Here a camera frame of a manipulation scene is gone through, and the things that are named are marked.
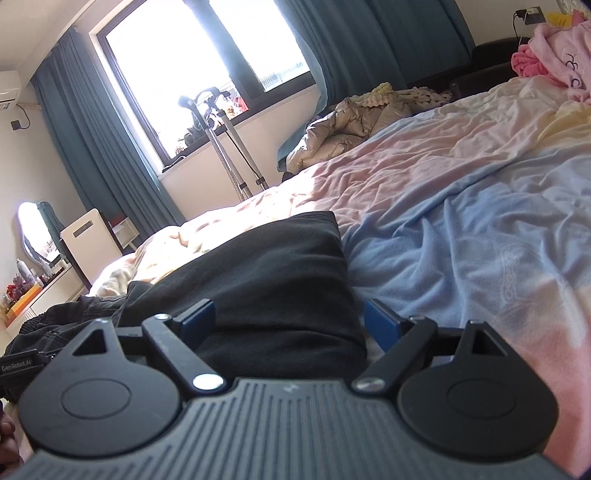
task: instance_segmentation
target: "bed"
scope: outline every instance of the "bed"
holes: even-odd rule
[[[157,282],[242,232],[332,210],[367,299],[440,325],[485,320],[558,398],[550,459],[591,458],[591,108],[544,77],[391,125],[235,207],[167,227],[105,269],[98,295]]]

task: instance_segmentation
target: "blue bedsheet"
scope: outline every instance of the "blue bedsheet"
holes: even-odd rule
[[[549,148],[480,169],[402,215],[365,216],[343,243],[359,301],[519,335],[537,310],[591,283],[591,158]]]

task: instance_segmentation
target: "teal curtain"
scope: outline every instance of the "teal curtain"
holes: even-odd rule
[[[320,89],[316,113],[382,82],[395,89],[470,63],[474,41],[454,0],[275,0]],[[281,147],[282,159],[303,135]]]
[[[84,206],[126,216],[146,240],[185,221],[115,109],[82,38],[69,29],[36,71],[51,136]]]

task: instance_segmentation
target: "pink blanket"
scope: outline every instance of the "pink blanket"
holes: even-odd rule
[[[591,21],[568,30],[538,25],[528,46],[550,76],[568,87],[571,100],[591,104]]]
[[[529,45],[520,45],[519,50],[511,56],[511,67],[520,77],[548,75],[548,70],[540,59],[534,55]]]

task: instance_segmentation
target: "pink bedsheet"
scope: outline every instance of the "pink bedsheet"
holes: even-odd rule
[[[483,168],[507,165],[524,154],[580,144],[591,156],[591,109],[570,102],[566,89],[545,77],[513,79],[488,93],[398,123],[351,152],[313,166],[284,184],[235,207],[214,210],[181,227],[155,234],[116,268],[107,268],[93,292],[123,293],[131,279],[156,282],[170,271],[258,225],[311,210],[334,211],[342,235],[384,211],[395,216],[427,201]],[[551,281],[537,300],[554,292]],[[590,291],[580,323],[569,305],[539,310],[525,332],[494,326],[548,383],[560,403],[560,420],[546,454],[572,474],[591,459]]]

